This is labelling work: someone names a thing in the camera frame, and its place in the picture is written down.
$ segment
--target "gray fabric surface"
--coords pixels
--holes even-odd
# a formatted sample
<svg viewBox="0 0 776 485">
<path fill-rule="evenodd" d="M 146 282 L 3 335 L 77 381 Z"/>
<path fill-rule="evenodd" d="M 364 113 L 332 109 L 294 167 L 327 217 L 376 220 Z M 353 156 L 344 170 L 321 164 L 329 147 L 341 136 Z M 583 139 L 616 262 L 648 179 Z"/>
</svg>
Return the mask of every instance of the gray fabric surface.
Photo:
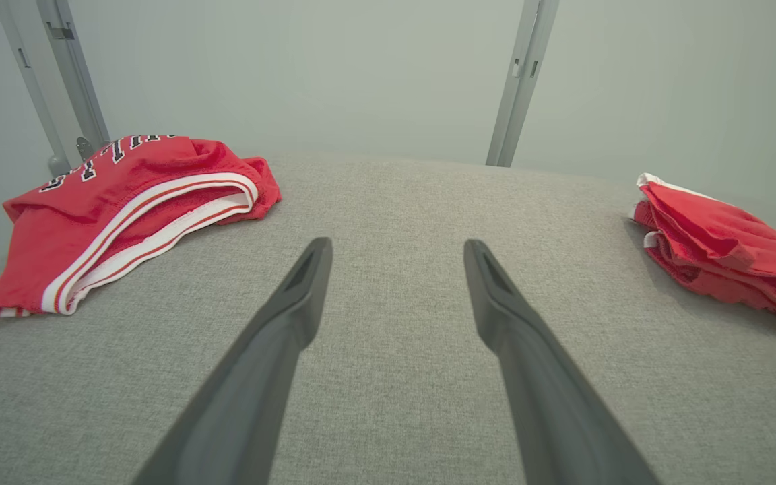
<svg viewBox="0 0 776 485">
<path fill-rule="evenodd" d="M 462 243 L 485 240 L 665 483 L 776 483 L 776 316 L 691 294 L 623 214 L 633 181 L 269 158 L 284 201 L 0 322 L 0 484 L 123 483 L 315 236 L 335 262 L 273 483 L 521 483 Z"/>
</svg>

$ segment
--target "red stripe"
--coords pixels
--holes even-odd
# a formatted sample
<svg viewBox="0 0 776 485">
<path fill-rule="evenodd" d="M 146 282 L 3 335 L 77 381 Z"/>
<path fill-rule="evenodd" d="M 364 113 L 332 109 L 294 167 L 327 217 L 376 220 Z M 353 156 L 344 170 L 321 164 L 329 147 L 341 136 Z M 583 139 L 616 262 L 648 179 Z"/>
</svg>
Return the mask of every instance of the red stripe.
<svg viewBox="0 0 776 485">
<path fill-rule="evenodd" d="M 110 231 L 110 234 L 107 234 L 107 236 L 104 237 L 104 240 L 102 240 L 102 242 L 95 248 L 95 251 L 92 252 L 92 255 L 90 255 L 88 257 L 88 259 L 83 261 L 83 264 L 81 264 L 80 267 L 78 267 L 76 271 L 71 273 L 70 276 L 68 276 L 67 279 L 65 279 L 65 281 L 62 282 L 61 286 L 59 286 L 58 291 L 56 291 L 55 300 L 53 301 L 53 308 L 55 308 L 56 313 L 61 313 L 61 310 L 59 310 L 59 298 L 61 297 L 62 291 L 64 291 L 64 289 L 67 286 L 68 282 L 70 282 L 70 280 L 73 279 L 75 274 L 80 273 L 80 271 L 83 269 L 83 267 L 86 266 L 86 264 L 88 264 L 89 261 L 91 261 L 93 258 L 95 258 L 95 255 L 98 254 L 98 251 L 105 245 L 107 240 L 110 239 L 110 236 L 112 236 L 112 234 L 116 233 L 116 230 L 118 230 L 118 228 L 121 227 L 121 224 L 125 224 L 127 219 L 129 219 L 130 216 L 133 213 L 138 212 L 140 209 L 142 209 L 143 207 L 145 207 L 149 203 L 153 202 L 158 197 L 163 197 L 166 194 L 173 193 L 173 191 L 180 191 L 181 189 L 186 189 L 187 187 L 193 187 L 193 185 L 215 184 L 215 183 L 220 183 L 220 182 L 230 182 L 233 185 L 237 185 L 237 187 L 244 187 L 247 190 L 247 193 L 250 196 L 250 200 L 253 201 L 253 194 L 250 192 L 250 189 L 247 187 L 247 184 L 242 184 L 240 181 L 229 181 L 228 179 L 222 179 L 221 181 L 199 181 L 199 182 L 193 182 L 191 184 L 181 185 L 180 187 L 172 188 L 172 189 L 170 189 L 168 191 L 163 191 L 163 193 L 159 193 L 158 195 L 155 195 L 154 197 L 151 197 L 151 199 L 148 199 L 147 201 L 141 203 L 141 205 L 139 205 L 135 209 L 133 209 L 133 211 L 131 211 L 129 214 L 127 214 L 127 217 L 121 219 L 121 222 L 119 224 L 117 224 L 116 227 L 114 227 L 114 229 Z"/>
<path fill-rule="evenodd" d="M 110 274 L 109 276 L 107 276 L 105 278 L 102 278 L 101 280 L 98 280 L 97 282 L 92 282 L 92 283 L 90 283 L 90 285 L 96 285 L 97 283 L 105 282 L 106 280 L 111 279 L 112 277 L 116 276 L 118 273 L 121 273 L 124 270 L 126 270 L 127 268 L 131 267 L 131 265 L 133 265 L 139 259 L 142 259 L 143 257 L 147 257 L 148 255 L 156 253 L 156 252 L 160 251 L 160 249 L 166 248 L 167 246 L 171 245 L 179 236 L 181 236 L 181 234 L 186 233 L 188 230 L 190 230 L 194 226 L 200 225 L 200 224 L 204 223 L 205 221 L 207 221 L 209 219 L 216 218 L 216 217 L 221 216 L 222 214 L 225 214 L 227 212 L 234 211 L 235 209 L 250 209 L 250 206 L 249 205 L 236 205 L 234 207 L 229 207 L 228 209 L 224 209 L 224 211 L 216 212 L 215 214 L 212 214 L 209 217 L 203 218 L 200 221 L 197 221 L 196 223 L 193 223 L 190 226 L 188 226 L 187 229 L 182 230 L 178 234 L 175 234 L 175 236 L 173 236 L 172 239 L 170 239 L 167 242 L 163 243 L 163 245 L 157 246 L 157 248 L 154 248 L 151 251 L 144 252 L 143 254 L 139 255 L 138 257 L 133 258 L 132 260 L 127 262 L 126 265 L 118 268 L 118 270 L 116 270 L 116 272 Z"/>
</svg>

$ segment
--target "white trim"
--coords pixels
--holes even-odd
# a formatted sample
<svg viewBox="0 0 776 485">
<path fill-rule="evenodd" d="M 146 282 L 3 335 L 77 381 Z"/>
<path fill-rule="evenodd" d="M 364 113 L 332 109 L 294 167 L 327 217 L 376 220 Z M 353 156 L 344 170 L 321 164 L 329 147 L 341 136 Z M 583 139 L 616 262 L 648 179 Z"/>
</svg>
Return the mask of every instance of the white trim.
<svg viewBox="0 0 776 485">
<path fill-rule="evenodd" d="M 68 296 L 67 308 L 59 309 L 65 315 L 74 313 L 77 310 L 77 305 L 86 297 L 89 290 L 115 282 L 143 262 L 159 257 L 172 249 L 186 234 L 215 224 L 231 215 L 250 212 L 252 209 L 253 205 L 249 205 L 249 196 L 246 193 L 221 197 L 221 199 L 200 205 L 197 209 L 177 218 L 137 245 L 123 249 L 80 278 L 74 285 L 74 288 L 78 289 L 71 291 Z"/>
<path fill-rule="evenodd" d="M 717 200 L 717 199 L 712 199 L 712 197 L 709 197 L 703 193 L 698 193 L 698 191 L 692 191 L 684 187 L 679 187 L 678 185 L 667 184 L 666 182 L 663 181 L 663 179 L 659 177 L 655 177 L 655 175 L 652 175 L 652 174 L 641 174 L 640 177 L 637 179 L 637 187 L 648 185 L 649 182 L 655 182 L 655 184 L 664 185 L 665 187 L 669 187 L 677 191 L 686 191 L 687 193 L 692 193 L 693 195 L 698 195 L 699 197 L 705 197 L 705 199 Z"/>
<path fill-rule="evenodd" d="M 643 248 L 657 248 L 660 244 L 659 240 L 657 239 L 657 234 L 663 234 L 659 230 L 654 230 L 650 233 L 647 233 L 646 236 L 643 237 Z"/>
<path fill-rule="evenodd" d="M 95 261 L 104 254 L 121 231 L 127 229 L 130 224 L 148 212 L 149 209 L 159 205 L 159 203 L 174 199 L 189 191 L 209 187 L 240 187 L 241 191 L 243 191 L 242 193 L 249 200 L 249 206 L 253 206 L 256 199 L 259 198 L 256 184 L 253 184 L 253 181 L 244 175 L 234 174 L 233 172 L 191 175 L 175 179 L 174 181 L 166 181 L 142 191 L 142 193 L 137 194 L 136 197 L 127 202 L 112 218 L 110 223 L 101 230 L 100 234 L 84 249 L 77 260 L 46 287 L 41 300 L 41 309 L 50 313 L 56 313 L 56 304 L 58 303 L 59 311 L 67 313 L 67 298 L 71 288 L 77 283 L 80 276 L 83 276 L 84 273 L 92 268 Z"/>
</svg>

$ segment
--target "folded red cloth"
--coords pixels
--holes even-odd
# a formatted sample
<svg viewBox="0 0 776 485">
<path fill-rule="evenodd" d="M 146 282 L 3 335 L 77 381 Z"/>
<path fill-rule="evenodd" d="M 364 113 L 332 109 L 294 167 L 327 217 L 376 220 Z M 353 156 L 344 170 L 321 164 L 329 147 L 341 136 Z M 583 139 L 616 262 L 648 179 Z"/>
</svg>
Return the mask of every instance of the folded red cloth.
<svg viewBox="0 0 776 485">
<path fill-rule="evenodd" d="M 634 221 L 646 251 L 678 283 L 727 303 L 776 312 L 776 231 L 738 207 L 643 174 Z"/>
<path fill-rule="evenodd" d="M 13 221 L 0 317 L 65 313 L 210 224 L 261 219 L 280 201 L 261 158 L 219 141 L 133 135 L 4 203 Z"/>
</svg>

